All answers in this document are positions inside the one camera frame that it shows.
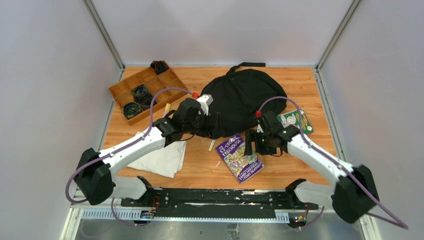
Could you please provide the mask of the purple treehouse book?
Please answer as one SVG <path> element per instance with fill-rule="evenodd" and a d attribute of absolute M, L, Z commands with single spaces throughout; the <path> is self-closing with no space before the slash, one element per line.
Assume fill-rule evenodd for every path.
<path fill-rule="evenodd" d="M 215 151 L 240 184 L 259 173 L 265 165 L 256 154 L 244 155 L 246 143 L 237 133 L 219 144 Z"/>

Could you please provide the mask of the black backpack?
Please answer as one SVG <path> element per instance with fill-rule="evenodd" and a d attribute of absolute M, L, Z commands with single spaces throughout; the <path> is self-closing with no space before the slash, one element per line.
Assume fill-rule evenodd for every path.
<path fill-rule="evenodd" d="M 242 62 L 202 89 L 201 94 L 210 95 L 213 101 L 203 126 L 195 133 L 197 136 L 231 137 L 255 127 L 258 110 L 279 115 L 286 108 L 283 87 L 259 67 L 265 67 L 265 63 Z"/>

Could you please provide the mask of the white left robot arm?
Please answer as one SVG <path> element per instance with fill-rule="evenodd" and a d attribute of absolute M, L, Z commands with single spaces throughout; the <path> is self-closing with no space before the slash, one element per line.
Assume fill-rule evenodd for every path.
<path fill-rule="evenodd" d="M 85 150 L 75 172 L 66 183 L 65 195 L 74 204 L 99 205 L 111 197 L 131 198 L 140 206 L 149 206 L 153 193 L 137 177 L 118 177 L 122 169 L 136 160 L 180 142 L 184 134 L 206 128 L 206 117 L 213 102 L 210 94 L 183 100 L 172 116 L 151 121 L 140 134 L 113 147 Z"/>

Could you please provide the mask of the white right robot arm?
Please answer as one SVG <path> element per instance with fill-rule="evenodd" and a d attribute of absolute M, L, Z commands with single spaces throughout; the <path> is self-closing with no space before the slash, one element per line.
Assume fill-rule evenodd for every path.
<path fill-rule="evenodd" d="M 286 204 L 298 209 L 303 204 L 315 204 L 334 210 L 345 222 L 354 223 L 377 205 L 379 196 L 371 170 L 353 166 L 316 145 L 295 125 L 283 126 L 277 115 L 256 112 L 259 130 L 248 130 L 246 156 L 256 152 L 276 157 L 290 154 L 315 169 L 328 184 L 315 184 L 299 178 L 285 188 Z"/>

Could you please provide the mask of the green sticker pack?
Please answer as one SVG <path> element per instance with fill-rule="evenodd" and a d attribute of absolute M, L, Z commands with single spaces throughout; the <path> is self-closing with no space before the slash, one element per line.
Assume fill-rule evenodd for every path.
<path fill-rule="evenodd" d="M 314 128 L 312 127 L 305 111 L 302 108 L 300 111 L 293 110 L 287 113 L 279 114 L 277 119 L 284 128 L 288 127 L 289 125 L 293 125 L 298 129 L 302 128 L 306 135 L 312 134 L 314 132 Z"/>

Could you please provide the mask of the pink yellow highlighter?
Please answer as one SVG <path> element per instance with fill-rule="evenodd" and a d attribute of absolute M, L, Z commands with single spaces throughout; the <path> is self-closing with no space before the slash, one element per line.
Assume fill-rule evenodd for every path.
<path fill-rule="evenodd" d="M 165 117 L 170 112 L 170 110 L 171 110 L 171 104 L 170 103 L 167 103 L 165 105 L 164 112 L 163 112 L 163 115 L 162 116 Z"/>

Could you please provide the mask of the yellow white pen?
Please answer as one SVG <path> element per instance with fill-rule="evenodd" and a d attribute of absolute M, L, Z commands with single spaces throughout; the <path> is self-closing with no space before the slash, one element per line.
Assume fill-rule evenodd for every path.
<path fill-rule="evenodd" d="M 214 147 L 214 145 L 215 145 L 215 142 L 216 142 L 216 140 L 215 140 L 215 139 L 213 139 L 213 140 L 211 141 L 210 146 L 209 146 L 209 148 L 208 148 L 208 151 L 209 151 L 209 152 L 211 152 L 211 151 L 212 151 L 212 149 L 213 149 L 213 147 Z"/>

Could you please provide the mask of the rolled dark belt centre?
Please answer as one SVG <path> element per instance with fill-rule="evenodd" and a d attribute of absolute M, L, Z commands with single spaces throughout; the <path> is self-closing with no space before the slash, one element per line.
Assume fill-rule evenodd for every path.
<path fill-rule="evenodd" d="M 139 104 L 141 106 L 141 109 L 147 110 L 151 108 L 151 104 L 153 102 L 153 106 L 157 104 L 156 101 L 153 101 L 153 96 L 151 94 L 146 94 L 140 97 Z"/>

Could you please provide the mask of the rolled dark belt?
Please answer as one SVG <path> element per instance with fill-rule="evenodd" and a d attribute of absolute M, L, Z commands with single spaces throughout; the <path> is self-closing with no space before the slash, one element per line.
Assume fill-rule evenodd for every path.
<path fill-rule="evenodd" d="M 142 96 L 148 95 L 148 94 L 150 94 L 150 92 L 144 84 L 138 85 L 132 90 L 132 95 L 135 101 L 140 101 L 140 98 Z"/>
<path fill-rule="evenodd" d="M 169 69 L 168 64 L 163 60 L 154 60 L 150 64 L 150 68 L 156 75 L 160 75 Z"/>
<path fill-rule="evenodd" d="M 141 106 L 141 109 L 147 110 L 151 108 L 151 104 L 153 102 L 153 106 L 157 104 L 156 101 L 153 101 L 153 96 L 151 94 L 146 94 L 140 97 L 139 104 Z"/>
<path fill-rule="evenodd" d="M 127 120 L 133 118 L 134 116 L 140 114 L 142 112 L 142 108 L 136 102 L 129 102 L 125 104 L 122 108 L 122 113 Z"/>

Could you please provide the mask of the white folded cloth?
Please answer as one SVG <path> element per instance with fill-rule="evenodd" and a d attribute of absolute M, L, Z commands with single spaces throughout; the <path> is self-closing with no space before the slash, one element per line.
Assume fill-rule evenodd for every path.
<path fill-rule="evenodd" d="M 173 142 L 165 148 L 140 157 L 127 166 L 172 179 L 183 168 L 186 147 L 187 141 Z"/>

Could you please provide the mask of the rolled dark belt middle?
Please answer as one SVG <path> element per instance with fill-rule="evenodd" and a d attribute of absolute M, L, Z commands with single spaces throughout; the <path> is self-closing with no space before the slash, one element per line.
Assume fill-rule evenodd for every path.
<path fill-rule="evenodd" d="M 135 101 L 140 101 L 140 98 L 142 96 L 148 95 L 148 94 L 150 94 L 150 92 L 144 84 L 138 85 L 132 90 L 132 95 Z"/>

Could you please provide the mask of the rolled dark belt front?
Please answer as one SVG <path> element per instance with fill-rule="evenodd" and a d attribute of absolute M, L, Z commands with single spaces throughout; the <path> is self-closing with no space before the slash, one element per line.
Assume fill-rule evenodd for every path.
<path fill-rule="evenodd" d="M 136 102 L 129 102 L 125 104 L 122 108 L 122 113 L 127 120 L 133 118 L 134 116 L 140 114 L 142 112 L 142 108 Z"/>

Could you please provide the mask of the wooden compartment tray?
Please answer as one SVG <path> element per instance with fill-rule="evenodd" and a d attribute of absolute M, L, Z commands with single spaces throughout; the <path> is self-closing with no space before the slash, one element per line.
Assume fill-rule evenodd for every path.
<path fill-rule="evenodd" d="M 170 68 L 157 74 L 148 67 L 131 73 L 108 89 L 126 122 L 132 126 L 149 117 L 150 112 L 154 113 L 186 95 L 180 89 L 186 90 L 187 87 Z"/>

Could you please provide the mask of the rolled dark belt top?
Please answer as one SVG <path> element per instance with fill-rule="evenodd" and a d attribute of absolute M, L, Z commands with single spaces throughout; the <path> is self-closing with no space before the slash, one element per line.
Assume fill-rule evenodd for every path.
<path fill-rule="evenodd" d="M 156 75 L 160 75 L 169 69 L 168 64 L 163 60 L 154 60 L 150 64 L 150 68 Z"/>

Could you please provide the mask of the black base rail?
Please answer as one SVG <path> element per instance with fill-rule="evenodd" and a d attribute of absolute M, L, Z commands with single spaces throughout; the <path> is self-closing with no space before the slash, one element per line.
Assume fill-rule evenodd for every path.
<path fill-rule="evenodd" d="M 155 210 L 155 217 L 211 219 L 274 219 L 276 210 L 317 210 L 295 202 L 284 190 L 150 188 L 140 199 L 124 198 L 120 207 Z"/>

